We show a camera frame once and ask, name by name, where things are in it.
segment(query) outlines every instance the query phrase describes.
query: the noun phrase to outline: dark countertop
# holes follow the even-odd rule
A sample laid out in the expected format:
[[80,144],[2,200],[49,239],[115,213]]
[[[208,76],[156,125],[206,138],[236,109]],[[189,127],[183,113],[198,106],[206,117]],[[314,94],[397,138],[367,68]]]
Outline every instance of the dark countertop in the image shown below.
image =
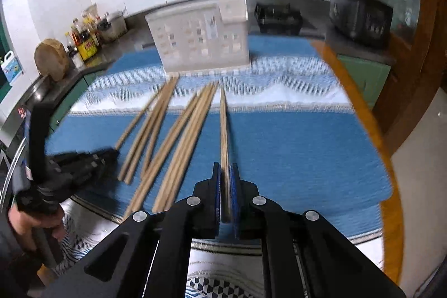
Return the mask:
[[[387,51],[378,51],[349,40],[338,33],[329,20],[329,2],[325,0],[247,0],[249,34],[261,34],[254,17],[256,3],[290,4],[298,8],[305,19],[300,36],[324,40],[337,54],[362,58],[378,63],[393,65],[395,59]],[[126,19],[129,32],[115,42],[105,45],[95,56],[86,61],[83,69],[71,69],[65,78],[52,88],[45,101],[59,103],[76,83],[89,73],[107,69],[125,53],[141,51],[154,45],[151,32],[144,16],[149,11]]]

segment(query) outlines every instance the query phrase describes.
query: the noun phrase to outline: black handle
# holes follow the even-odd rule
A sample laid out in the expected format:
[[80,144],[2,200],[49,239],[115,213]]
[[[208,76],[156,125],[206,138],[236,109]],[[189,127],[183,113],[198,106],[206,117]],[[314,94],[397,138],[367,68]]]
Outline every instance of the black handle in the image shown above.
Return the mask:
[[51,234],[53,229],[33,228],[32,235],[37,251],[47,268],[54,268],[63,260],[59,242]]

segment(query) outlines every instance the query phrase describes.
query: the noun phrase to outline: black and white triangle pattern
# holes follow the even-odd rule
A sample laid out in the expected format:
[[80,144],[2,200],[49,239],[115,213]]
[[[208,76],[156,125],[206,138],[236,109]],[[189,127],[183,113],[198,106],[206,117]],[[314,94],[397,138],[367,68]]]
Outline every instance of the black and white triangle pattern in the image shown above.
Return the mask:
[[244,289],[222,279],[197,277],[188,279],[185,297],[196,297],[193,291],[209,298],[255,298]]

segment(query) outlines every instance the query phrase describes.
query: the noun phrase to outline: wooden chopstick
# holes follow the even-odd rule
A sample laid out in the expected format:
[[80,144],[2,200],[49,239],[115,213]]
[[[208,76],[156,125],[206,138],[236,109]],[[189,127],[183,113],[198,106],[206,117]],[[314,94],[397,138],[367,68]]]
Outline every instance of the wooden chopstick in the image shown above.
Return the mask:
[[[162,86],[162,88],[160,88],[160,90],[158,91],[158,94],[160,94],[161,91],[162,91],[162,90],[166,87],[166,85],[168,85],[170,82],[172,82],[172,79],[169,80],[169,82],[168,82],[167,84],[164,84],[164,85]],[[139,144],[139,141],[140,141],[140,139],[141,139],[141,137],[142,137],[142,135],[143,135],[143,133],[144,133],[144,130],[145,130],[145,125],[146,125],[146,123],[148,122],[148,119],[150,118],[151,114],[152,114],[152,112],[149,110],[149,113],[148,113],[148,115],[147,115],[147,117],[146,117],[146,120],[145,120],[143,126],[140,128],[140,130],[139,130],[137,136],[136,136],[135,139],[134,139],[134,142],[133,142],[132,146],[131,146],[130,149],[129,149],[129,152],[127,153],[126,159],[124,160],[124,163],[123,163],[123,165],[122,165],[122,167],[121,167],[121,170],[120,170],[120,172],[119,172],[119,174],[118,174],[118,181],[122,181],[122,180],[124,179],[124,175],[125,175],[126,172],[127,172],[127,168],[129,167],[129,164],[130,164],[130,162],[131,162],[131,160],[132,160],[132,157],[133,157],[133,155],[134,155],[134,153],[135,153],[135,149],[137,148],[137,146],[138,146],[138,144]]]
[[171,186],[169,195],[166,199],[164,211],[167,211],[170,209],[170,207],[172,206],[172,204],[175,201],[175,198],[177,197],[178,190],[180,189],[180,186],[182,185],[183,177],[186,173],[186,169],[188,168],[189,161],[191,160],[191,156],[193,154],[195,145],[197,143],[197,139],[200,134],[200,131],[202,130],[202,126],[205,121],[206,115],[208,114],[208,110],[209,110],[211,102],[213,100],[215,91],[216,91],[216,86],[213,85],[211,87],[211,91],[209,92],[209,94],[206,98],[204,107],[202,108],[202,110],[200,110],[198,120],[196,121],[194,128],[191,130],[191,135],[188,138],[188,143],[186,144],[184,158],[182,159],[182,162],[179,166],[178,171],[174,174],[173,184]]
[[154,213],[162,212],[164,210],[164,205],[166,198],[168,196],[168,192],[170,190],[169,185],[172,184],[173,180],[173,173],[178,169],[180,160],[182,159],[182,155],[184,154],[184,145],[187,141],[187,138],[189,136],[189,131],[191,130],[192,126],[197,122],[198,114],[200,113],[200,109],[203,108],[204,103],[206,101],[207,95],[211,90],[211,85],[207,85],[202,89],[202,92],[198,96],[197,104],[194,109],[193,114],[189,118],[189,122],[185,128],[185,130],[182,133],[182,137],[180,138],[180,141],[178,142],[178,145],[175,149],[174,155],[172,157],[171,163],[169,164],[168,170],[165,174],[165,178],[163,179],[163,182],[160,186],[160,189],[158,191],[157,197],[155,199],[152,211]]
[[130,184],[132,181],[132,177],[134,176],[135,170],[137,169],[142,151],[148,141],[149,134],[153,130],[154,124],[157,121],[158,115],[161,113],[162,108],[165,107],[167,104],[169,104],[177,80],[178,77],[174,77],[172,80],[169,81],[168,86],[160,94],[160,97],[158,98],[157,104],[154,107],[152,113],[148,115],[144,125],[141,127],[140,130],[140,132],[142,131],[141,136],[139,133],[137,138],[135,138],[136,141],[138,140],[138,144],[134,150],[132,160],[126,172],[126,178],[124,179],[124,182],[126,184]]
[[223,178],[224,199],[221,211],[222,222],[229,222],[231,213],[231,186],[230,169],[228,158],[228,129],[227,129],[227,101],[225,99],[225,90],[220,88],[220,170]]
[[118,150],[121,148],[122,144],[126,140],[126,138],[129,136],[130,132],[133,130],[135,125],[138,123],[138,121],[141,119],[141,117],[146,113],[146,110],[149,108],[149,106],[152,104],[152,102],[155,100],[155,98],[160,94],[162,89],[166,83],[164,83],[160,89],[157,90],[157,92],[152,95],[152,97],[149,99],[149,101],[146,103],[146,105],[141,109],[141,111],[133,118],[133,120],[130,122],[130,124],[127,126],[126,130],[123,131],[122,135],[119,137],[118,141],[115,144],[115,149]]
[[161,124],[163,123],[163,120],[165,118],[165,114],[168,109],[170,100],[171,100],[171,98],[167,99],[167,101],[165,102],[165,104],[163,104],[163,106],[160,109],[160,112],[157,115],[157,120],[155,122],[153,132],[151,134],[151,139],[149,140],[149,145],[146,149],[146,155],[144,156],[144,160],[143,160],[143,164],[142,164],[142,168],[141,168],[141,178],[144,177],[144,175],[149,167],[149,164],[151,162],[151,157],[152,157],[152,153],[155,148],[155,143],[157,142],[158,134],[160,133]]
[[142,181],[140,182],[140,185],[135,191],[135,194],[130,201],[129,206],[124,213],[124,219],[128,218],[132,212],[138,211],[141,208],[146,195],[151,189],[152,184],[154,183],[158,172],[160,171],[163,163],[166,160],[166,157],[168,156],[175,141],[177,140],[178,135],[180,134],[186,122],[189,120],[192,112],[194,111],[197,100],[197,96],[194,95],[189,101],[186,108],[183,110],[183,113],[178,116],[171,129],[169,129],[168,135],[166,136],[165,140],[163,140],[161,147],[158,149],[155,157],[150,162],[145,175],[142,177]]

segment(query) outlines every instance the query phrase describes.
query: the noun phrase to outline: orange trim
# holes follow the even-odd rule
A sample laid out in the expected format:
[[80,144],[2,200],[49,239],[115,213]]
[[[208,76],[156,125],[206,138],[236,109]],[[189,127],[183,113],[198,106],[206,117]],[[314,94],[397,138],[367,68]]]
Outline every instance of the orange trim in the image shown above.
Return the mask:
[[390,154],[384,144],[377,121],[361,93],[358,91],[354,80],[350,77],[343,64],[337,59],[337,55],[322,41],[312,41],[311,44],[332,68],[334,74],[339,78],[345,88],[358,118],[380,154],[390,177],[393,194],[388,200],[381,202],[382,221],[384,224],[384,271],[393,282],[399,284],[404,255],[404,220],[401,198]]

